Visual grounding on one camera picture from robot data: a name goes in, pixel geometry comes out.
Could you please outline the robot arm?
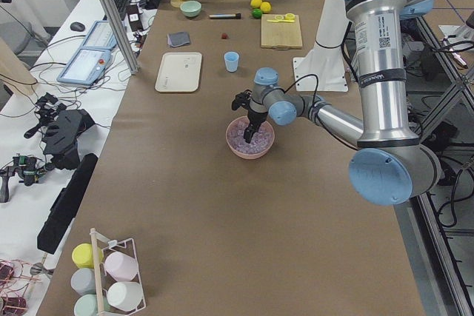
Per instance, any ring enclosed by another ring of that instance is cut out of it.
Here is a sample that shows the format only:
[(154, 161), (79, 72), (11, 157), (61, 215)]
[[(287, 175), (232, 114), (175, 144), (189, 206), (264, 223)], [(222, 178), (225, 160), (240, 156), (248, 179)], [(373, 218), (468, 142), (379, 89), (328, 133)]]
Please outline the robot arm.
[(379, 205), (401, 204), (428, 191), (441, 166), (409, 127), (401, 26), (428, 13), (434, 0), (342, 0), (354, 26), (362, 118), (349, 115), (318, 95), (292, 95), (269, 67), (256, 72), (254, 86), (235, 96), (231, 107), (247, 111), (244, 140), (268, 119), (281, 126), (305, 117), (355, 147), (349, 164), (356, 192)]

